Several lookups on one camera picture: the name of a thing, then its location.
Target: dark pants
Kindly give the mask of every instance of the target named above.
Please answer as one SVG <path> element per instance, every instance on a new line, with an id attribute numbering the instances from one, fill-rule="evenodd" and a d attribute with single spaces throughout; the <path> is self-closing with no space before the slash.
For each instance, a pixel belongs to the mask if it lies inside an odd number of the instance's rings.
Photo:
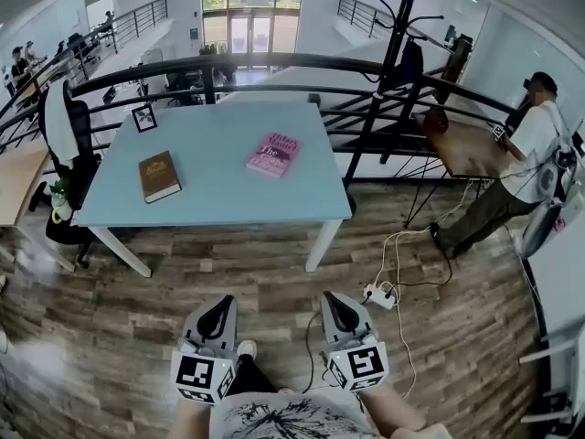
<path id="1" fill-rule="evenodd" d="M 227 397 L 229 395 L 237 395 L 247 391 L 265 391 L 268 393 L 275 393 L 276 389 L 262 373 L 262 371 L 254 363 L 254 358 L 250 355 L 241 355 L 239 357 L 238 372 L 236 372 L 236 379 L 229 387 Z"/>
<path id="2" fill-rule="evenodd" d="M 449 229 L 441 229 L 436 240 L 448 257 L 467 252 L 479 241 L 504 226 L 515 216 L 530 213 L 538 203 L 526 203 L 514 197 L 496 181 Z"/>

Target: power strip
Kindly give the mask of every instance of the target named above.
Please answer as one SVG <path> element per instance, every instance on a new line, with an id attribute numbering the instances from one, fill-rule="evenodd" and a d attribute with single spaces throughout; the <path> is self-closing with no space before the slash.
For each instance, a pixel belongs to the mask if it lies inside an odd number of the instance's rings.
<path id="1" fill-rule="evenodd" d="M 369 284 L 364 288 L 364 297 L 366 297 L 368 301 L 381 305 L 388 311 L 392 309 L 396 303 L 396 298 L 393 294 L 382 291 L 373 284 Z"/>

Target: table leg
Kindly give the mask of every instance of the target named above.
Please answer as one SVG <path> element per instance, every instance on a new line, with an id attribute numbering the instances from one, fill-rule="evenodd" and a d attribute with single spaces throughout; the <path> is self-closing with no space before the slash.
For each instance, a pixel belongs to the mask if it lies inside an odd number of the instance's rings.
<path id="1" fill-rule="evenodd" d="M 51 258 L 59 263 L 65 270 L 69 272 L 75 272 L 75 265 L 63 257 L 60 253 L 58 253 L 55 249 L 53 249 L 50 245 L 48 245 L 47 239 L 44 235 L 40 232 L 35 230 L 34 228 L 27 226 L 26 224 L 17 224 L 16 228 L 22 232 L 28 239 L 34 242 L 38 247 L 40 247 L 43 251 L 48 253 Z"/>
<path id="2" fill-rule="evenodd" d="M 2 245 L 0 245 L 0 255 L 2 255 L 5 259 L 7 259 L 10 262 L 16 260 L 15 256 L 9 251 L 7 251 L 6 248 Z"/>
<path id="3" fill-rule="evenodd" d="M 112 252 L 130 265 L 136 272 L 141 274 L 144 278 L 150 278 L 153 274 L 152 270 L 148 268 L 138 257 L 131 253 L 119 240 L 116 238 L 108 228 L 92 228 L 97 238 L 106 244 Z"/>
<path id="4" fill-rule="evenodd" d="M 314 242 L 311 253 L 309 254 L 309 258 L 307 259 L 307 263 L 304 266 L 305 271 L 311 273 L 317 269 L 319 262 L 321 259 L 323 259 L 325 252 L 327 252 L 327 249 L 337 234 L 337 230 L 341 226 L 342 222 L 342 219 L 332 219 L 323 223 L 323 226 L 319 231 L 319 236 Z"/>

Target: light blue table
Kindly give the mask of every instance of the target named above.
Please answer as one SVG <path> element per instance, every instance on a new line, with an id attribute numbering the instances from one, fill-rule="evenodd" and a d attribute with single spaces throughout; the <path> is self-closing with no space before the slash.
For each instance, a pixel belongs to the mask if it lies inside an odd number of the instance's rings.
<path id="1" fill-rule="evenodd" d="M 109 227 L 159 227 L 320 221 L 306 271 L 321 261 L 351 217 L 321 115 L 308 102 L 224 102 L 154 112 L 158 127 L 138 133 L 130 115 L 91 183 L 78 217 L 143 276 L 146 265 Z M 245 167 L 262 138 L 286 134 L 303 148 L 280 179 Z M 169 150 L 182 190 L 144 202 L 138 163 Z"/>

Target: white t-shirt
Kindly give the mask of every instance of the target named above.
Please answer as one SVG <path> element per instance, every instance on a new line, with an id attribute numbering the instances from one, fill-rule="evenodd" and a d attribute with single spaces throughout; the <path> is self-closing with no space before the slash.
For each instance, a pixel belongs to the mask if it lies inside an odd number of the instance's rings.
<path id="1" fill-rule="evenodd" d="M 372 439 L 366 417 L 321 397 L 283 393 L 241 393 L 211 411 L 211 439 Z"/>
<path id="2" fill-rule="evenodd" d="M 510 141 L 526 159 L 518 161 L 513 157 L 510 165 L 500 174 L 502 184 L 508 192 L 525 203 L 537 203 L 541 200 L 537 189 L 539 166 L 558 147 L 562 129 L 563 121 L 554 102 L 544 101 L 528 111 L 510 137 Z"/>

